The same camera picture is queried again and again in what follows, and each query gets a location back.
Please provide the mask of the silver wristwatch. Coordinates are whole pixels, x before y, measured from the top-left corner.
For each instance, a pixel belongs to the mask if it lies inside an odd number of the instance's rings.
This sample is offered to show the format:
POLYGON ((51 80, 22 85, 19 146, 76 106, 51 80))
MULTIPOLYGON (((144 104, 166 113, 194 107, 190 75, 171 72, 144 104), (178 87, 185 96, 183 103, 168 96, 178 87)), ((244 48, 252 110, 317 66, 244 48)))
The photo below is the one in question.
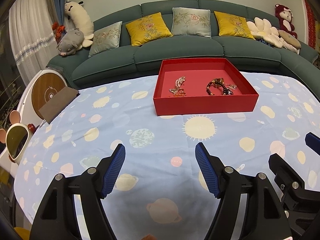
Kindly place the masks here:
POLYGON ((237 85, 225 83, 225 86, 226 86, 228 89, 231 89, 231 90, 236 90, 236 89, 237 89, 237 85))

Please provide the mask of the gold wristwatch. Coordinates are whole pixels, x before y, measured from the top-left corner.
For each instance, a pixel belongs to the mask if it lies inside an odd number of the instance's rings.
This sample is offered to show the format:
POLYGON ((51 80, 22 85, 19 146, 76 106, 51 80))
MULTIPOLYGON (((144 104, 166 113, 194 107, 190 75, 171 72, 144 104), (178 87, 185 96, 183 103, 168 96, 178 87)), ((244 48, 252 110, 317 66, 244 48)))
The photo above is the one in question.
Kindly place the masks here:
POLYGON ((215 88, 223 87, 224 86, 224 79, 217 78, 212 81, 212 86, 215 88))

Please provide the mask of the red jewelry box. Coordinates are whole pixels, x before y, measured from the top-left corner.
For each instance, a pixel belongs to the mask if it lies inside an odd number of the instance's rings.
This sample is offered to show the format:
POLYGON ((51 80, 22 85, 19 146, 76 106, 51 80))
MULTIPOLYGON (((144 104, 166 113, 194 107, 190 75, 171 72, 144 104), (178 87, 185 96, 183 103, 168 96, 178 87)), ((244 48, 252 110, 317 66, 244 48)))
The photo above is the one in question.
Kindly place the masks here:
POLYGON ((259 94, 247 79, 224 58, 163 60, 153 94, 158 116, 251 112, 259 94), (224 79, 215 88, 212 81, 224 79), (225 83, 237 85, 228 89, 225 83))

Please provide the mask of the blue planet print tablecloth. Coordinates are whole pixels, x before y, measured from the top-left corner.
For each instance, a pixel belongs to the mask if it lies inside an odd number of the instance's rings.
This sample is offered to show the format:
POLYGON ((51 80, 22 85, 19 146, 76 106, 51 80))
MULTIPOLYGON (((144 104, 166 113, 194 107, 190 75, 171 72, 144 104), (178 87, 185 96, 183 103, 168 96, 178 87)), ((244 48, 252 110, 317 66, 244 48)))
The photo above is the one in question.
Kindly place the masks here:
POLYGON ((195 159, 195 146, 242 174, 274 175, 277 153, 319 190, 319 156, 306 146, 319 134, 319 101, 299 81, 246 73, 257 91, 248 113, 157 116, 157 78, 143 77, 80 91, 50 124, 34 134, 18 167, 14 191, 33 221, 50 182, 58 173, 76 176, 112 154, 118 144, 126 158, 103 206, 118 239, 203 239, 219 201, 208 192, 195 159))

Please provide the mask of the yellow chair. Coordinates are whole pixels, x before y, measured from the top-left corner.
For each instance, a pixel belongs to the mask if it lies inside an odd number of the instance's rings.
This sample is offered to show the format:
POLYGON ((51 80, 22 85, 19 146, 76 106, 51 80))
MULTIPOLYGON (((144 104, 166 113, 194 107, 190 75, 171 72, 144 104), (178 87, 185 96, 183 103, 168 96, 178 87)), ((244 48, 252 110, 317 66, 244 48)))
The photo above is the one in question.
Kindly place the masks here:
POLYGON ((21 237, 21 239, 29 240, 29 238, 30 238, 30 231, 29 230, 22 228, 22 227, 14 227, 14 230, 21 237))

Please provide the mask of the white mouse ear mirror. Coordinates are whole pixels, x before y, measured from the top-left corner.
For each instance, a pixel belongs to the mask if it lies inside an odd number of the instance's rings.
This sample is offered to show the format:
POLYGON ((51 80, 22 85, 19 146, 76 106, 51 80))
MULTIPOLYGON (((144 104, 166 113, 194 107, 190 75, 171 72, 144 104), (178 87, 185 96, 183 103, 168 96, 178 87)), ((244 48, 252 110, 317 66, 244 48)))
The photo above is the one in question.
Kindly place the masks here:
POLYGON ((11 111, 9 120, 9 129, 1 128, 1 143, 6 145, 10 161, 19 165, 36 127, 33 124, 21 123, 21 116, 17 110, 11 111))

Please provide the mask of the brown round plush cushion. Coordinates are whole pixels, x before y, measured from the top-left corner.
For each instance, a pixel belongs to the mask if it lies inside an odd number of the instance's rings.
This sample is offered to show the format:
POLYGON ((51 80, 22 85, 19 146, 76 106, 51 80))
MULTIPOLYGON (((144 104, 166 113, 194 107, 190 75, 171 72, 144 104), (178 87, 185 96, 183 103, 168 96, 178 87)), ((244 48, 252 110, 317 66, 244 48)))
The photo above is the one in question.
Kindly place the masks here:
POLYGON ((278 33, 280 37, 282 37, 288 44, 292 45, 296 49, 300 49, 302 47, 300 42, 291 34, 283 30, 278 30, 278 33))

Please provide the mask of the white round wooden device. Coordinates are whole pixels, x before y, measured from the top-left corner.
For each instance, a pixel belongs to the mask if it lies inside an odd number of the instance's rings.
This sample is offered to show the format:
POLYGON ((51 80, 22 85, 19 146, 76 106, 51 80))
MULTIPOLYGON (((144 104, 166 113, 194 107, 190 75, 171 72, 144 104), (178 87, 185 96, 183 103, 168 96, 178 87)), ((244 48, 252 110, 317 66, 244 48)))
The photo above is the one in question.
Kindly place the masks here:
POLYGON ((17 106, 22 124, 38 126, 43 121, 40 109, 61 89, 67 86, 63 76, 55 70, 39 71, 29 82, 17 106))

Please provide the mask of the white flower shaped cushion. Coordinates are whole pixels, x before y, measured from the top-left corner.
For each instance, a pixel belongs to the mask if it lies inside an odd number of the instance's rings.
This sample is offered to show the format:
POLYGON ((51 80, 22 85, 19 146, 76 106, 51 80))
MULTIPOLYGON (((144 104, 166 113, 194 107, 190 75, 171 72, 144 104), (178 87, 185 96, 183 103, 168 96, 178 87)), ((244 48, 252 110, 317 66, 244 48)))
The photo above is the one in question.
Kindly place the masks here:
POLYGON ((264 40, 276 48, 283 47, 283 39, 279 37, 277 28, 273 27, 269 20, 254 18, 254 21, 247 21, 248 28, 254 38, 264 40))

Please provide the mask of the red monkey plush toy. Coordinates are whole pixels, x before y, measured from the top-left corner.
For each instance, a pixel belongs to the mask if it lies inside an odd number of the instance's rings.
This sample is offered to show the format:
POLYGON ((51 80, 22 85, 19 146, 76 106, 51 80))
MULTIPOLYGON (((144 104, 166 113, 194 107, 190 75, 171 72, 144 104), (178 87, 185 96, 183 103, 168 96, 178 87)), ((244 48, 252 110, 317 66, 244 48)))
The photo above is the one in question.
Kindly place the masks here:
POLYGON ((292 24, 293 14, 288 7, 281 4, 276 4, 275 16, 279 20, 281 30, 291 34, 295 38, 298 37, 297 33, 295 32, 295 27, 292 24))

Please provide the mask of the right yellow floral cushion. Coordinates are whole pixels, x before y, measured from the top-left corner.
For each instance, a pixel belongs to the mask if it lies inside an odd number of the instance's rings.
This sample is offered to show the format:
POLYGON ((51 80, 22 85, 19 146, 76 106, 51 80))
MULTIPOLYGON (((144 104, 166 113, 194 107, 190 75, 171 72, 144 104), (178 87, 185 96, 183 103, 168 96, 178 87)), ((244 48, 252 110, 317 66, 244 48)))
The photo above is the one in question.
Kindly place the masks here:
POLYGON ((214 11, 219 26, 219 36, 237 36, 254 40, 244 17, 214 11))

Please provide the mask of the yellow floral cushion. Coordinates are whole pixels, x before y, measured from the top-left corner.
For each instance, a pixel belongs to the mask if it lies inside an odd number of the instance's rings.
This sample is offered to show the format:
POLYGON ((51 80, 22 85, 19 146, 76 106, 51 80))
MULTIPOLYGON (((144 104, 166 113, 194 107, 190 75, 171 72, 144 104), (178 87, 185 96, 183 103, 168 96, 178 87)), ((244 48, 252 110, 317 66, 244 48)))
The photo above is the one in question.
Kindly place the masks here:
POLYGON ((244 17, 214 11, 219 26, 219 36, 237 36, 254 40, 244 17))
POLYGON ((134 47, 160 38, 173 37, 160 12, 132 21, 126 24, 126 29, 131 38, 131 46, 134 47))

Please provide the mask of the right grey floral cushion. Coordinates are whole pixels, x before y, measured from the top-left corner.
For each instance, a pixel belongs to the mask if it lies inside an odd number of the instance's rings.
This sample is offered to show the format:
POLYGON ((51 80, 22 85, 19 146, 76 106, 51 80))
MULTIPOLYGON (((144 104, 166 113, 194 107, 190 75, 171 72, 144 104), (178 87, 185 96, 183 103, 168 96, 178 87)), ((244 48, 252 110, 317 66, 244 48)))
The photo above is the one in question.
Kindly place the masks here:
POLYGON ((195 35, 211 38, 210 10, 173 7, 172 16, 172 35, 195 35))

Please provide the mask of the grey floral cushion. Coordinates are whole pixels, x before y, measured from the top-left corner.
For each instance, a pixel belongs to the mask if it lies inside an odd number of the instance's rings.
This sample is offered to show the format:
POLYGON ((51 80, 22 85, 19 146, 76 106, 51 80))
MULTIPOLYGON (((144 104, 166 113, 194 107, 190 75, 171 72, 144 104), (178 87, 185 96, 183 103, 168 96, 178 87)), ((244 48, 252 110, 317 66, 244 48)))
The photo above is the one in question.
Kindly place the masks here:
POLYGON ((172 35, 195 35, 211 38, 210 10, 173 7, 172 16, 172 35))
POLYGON ((122 23, 122 21, 119 21, 95 31, 88 57, 118 48, 120 45, 122 23))

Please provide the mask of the left yellow floral cushion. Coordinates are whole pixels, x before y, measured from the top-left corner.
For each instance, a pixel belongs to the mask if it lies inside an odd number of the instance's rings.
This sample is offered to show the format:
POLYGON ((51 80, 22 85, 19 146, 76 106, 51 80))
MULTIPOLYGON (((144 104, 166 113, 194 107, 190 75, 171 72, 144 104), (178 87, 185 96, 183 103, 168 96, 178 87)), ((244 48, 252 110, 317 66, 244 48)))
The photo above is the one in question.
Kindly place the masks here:
POLYGON ((134 47, 160 38, 173 37, 160 12, 132 21, 126 24, 126 29, 131 38, 131 46, 134 47))

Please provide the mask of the left grey floral cushion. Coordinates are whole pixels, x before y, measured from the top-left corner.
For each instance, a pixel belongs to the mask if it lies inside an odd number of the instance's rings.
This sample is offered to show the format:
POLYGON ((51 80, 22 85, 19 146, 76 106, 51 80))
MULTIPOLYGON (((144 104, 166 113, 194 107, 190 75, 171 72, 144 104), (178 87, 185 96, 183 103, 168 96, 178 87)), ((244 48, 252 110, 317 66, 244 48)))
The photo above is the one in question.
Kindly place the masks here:
POLYGON ((122 21, 119 21, 95 31, 88 57, 118 48, 120 45, 122 23, 122 21))

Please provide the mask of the grey pig plush toy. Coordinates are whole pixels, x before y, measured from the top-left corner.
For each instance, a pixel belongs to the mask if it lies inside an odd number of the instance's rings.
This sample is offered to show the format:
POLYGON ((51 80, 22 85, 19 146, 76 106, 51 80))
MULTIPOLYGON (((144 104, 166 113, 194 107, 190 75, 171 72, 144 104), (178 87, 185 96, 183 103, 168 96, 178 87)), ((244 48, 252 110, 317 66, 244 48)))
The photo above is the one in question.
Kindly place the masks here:
POLYGON ((57 45, 57 52, 65 57, 74 55, 76 51, 82 48, 84 33, 79 29, 69 30, 57 45))

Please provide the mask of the red curtain tie ornament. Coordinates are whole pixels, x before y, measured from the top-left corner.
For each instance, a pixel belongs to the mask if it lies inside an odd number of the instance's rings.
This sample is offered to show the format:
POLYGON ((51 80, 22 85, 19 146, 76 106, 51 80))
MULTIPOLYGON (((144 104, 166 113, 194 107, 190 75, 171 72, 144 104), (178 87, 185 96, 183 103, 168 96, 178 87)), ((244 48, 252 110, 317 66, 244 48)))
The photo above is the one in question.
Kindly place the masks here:
POLYGON ((54 22, 52 25, 52 30, 55 35, 56 42, 59 43, 61 41, 62 35, 65 31, 65 26, 59 25, 58 22, 54 22))

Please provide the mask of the white cow plush pillow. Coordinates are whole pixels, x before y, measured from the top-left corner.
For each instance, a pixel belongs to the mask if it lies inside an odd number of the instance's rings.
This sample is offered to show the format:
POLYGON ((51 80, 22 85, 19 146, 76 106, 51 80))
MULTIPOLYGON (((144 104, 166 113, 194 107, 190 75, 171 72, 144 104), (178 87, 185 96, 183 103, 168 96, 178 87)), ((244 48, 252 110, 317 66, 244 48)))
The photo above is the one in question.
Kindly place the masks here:
POLYGON ((74 26, 84 34, 83 47, 90 47, 93 44, 94 24, 83 7, 84 2, 67 1, 65 3, 65 15, 72 20, 74 26))

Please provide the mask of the white sheer curtain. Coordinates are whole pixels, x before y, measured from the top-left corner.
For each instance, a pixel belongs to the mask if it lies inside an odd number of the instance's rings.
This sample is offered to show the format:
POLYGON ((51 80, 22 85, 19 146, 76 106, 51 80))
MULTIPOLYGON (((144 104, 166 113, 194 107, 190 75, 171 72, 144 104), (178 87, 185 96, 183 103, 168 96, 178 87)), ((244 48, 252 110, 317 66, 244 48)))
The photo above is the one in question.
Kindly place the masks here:
POLYGON ((16 66, 25 85, 57 55, 53 0, 16 0, 9 10, 9 37, 16 66))

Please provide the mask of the red wall hanging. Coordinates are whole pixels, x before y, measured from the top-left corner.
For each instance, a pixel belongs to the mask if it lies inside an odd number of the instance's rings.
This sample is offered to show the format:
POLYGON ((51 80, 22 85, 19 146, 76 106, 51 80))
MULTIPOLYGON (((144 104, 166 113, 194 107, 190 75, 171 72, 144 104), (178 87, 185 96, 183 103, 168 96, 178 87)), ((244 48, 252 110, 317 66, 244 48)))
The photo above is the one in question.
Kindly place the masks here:
POLYGON ((316 25, 315 25, 315 17, 313 14, 313 10, 308 3, 307 0, 304 0, 306 15, 307 15, 307 23, 308 23, 308 45, 315 49, 316 48, 316 25))

